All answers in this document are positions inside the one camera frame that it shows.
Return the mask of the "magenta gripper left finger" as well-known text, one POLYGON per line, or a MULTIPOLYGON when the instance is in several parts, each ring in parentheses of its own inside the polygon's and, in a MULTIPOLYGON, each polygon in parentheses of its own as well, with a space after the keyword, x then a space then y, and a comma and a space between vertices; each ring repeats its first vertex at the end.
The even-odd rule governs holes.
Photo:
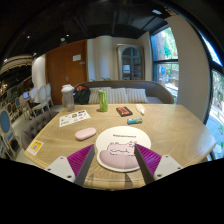
POLYGON ((94 155, 94 145, 89 145, 68 157, 59 156, 46 168, 46 171, 82 186, 94 155))

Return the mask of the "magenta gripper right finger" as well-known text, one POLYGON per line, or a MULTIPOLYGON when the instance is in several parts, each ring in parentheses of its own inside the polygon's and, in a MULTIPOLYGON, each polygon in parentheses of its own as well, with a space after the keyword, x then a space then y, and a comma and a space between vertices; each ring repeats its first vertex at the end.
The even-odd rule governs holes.
POLYGON ((150 184, 182 169, 182 166, 170 155, 161 156, 139 144, 135 145, 134 154, 145 184, 150 184))

